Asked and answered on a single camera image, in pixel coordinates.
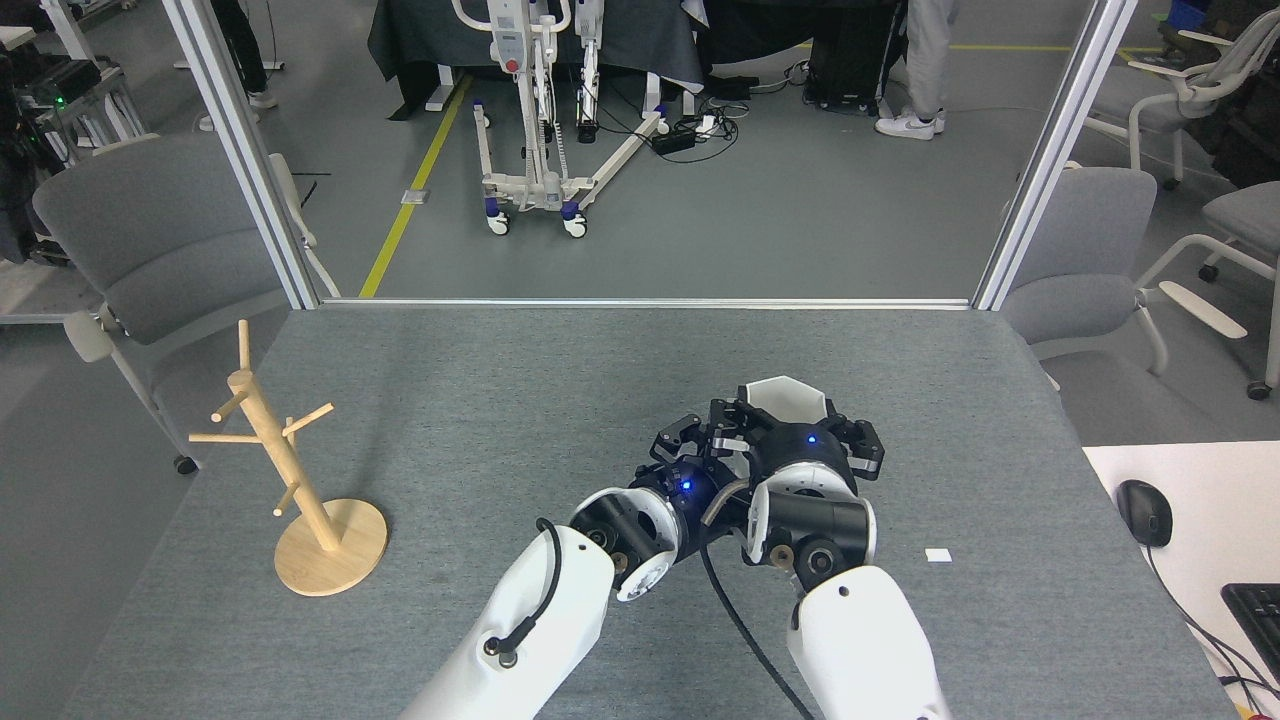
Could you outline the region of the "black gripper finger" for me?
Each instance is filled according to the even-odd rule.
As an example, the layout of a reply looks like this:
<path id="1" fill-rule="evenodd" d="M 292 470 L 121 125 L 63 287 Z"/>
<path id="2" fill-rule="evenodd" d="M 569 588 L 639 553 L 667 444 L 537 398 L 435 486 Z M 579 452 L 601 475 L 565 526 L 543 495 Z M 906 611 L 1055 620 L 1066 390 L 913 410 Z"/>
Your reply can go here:
<path id="1" fill-rule="evenodd" d="M 741 398 L 714 398 L 708 416 L 708 455 L 751 454 L 769 429 L 769 411 Z"/>
<path id="2" fill-rule="evenodd" d="M 845 447 L 851 474 L 877 480 L 884 460 L 884 447 L 873 424 L 845 415 L 829 415 L 826 418 L 826 429 Z"/>
<path id="3" fill-rule="evenodd" d="M 650 447 L 650 457 L 658 462 L 675 465 L 682 457 L 703 455 L 705 445 L 701 418 L 690 413 L 657 433 Z"/>

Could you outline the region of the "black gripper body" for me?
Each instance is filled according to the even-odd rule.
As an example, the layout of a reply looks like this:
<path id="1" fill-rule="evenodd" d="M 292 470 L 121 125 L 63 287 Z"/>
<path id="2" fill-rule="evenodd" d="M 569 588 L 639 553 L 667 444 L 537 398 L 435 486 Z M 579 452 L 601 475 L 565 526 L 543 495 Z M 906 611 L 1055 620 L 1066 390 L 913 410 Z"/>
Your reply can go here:
<path id="1" fill-rule="evenodd" d="M 745 441 L 751 446 L 748 460 L 751 488 L 795 462 L 818 462 L 835 471 L 850 491 L 858 491 L 849 450 L 824 427 L 806 423 L 758 427 L 745 434 Z"/>
<path id="2" fill-rule="evenodd" d="M 653 462 L 635 469 L 631 488 L 649 488 L 663 496 L 672 509 L 681 530 L 676 561 L 684 561 L 708 543 L 723 536 L 723 528 L 705 529 L 703 514 L 709 509 L 719 487 L 704 468 L 701 457 L 678 457 L 675 462 Z"/>

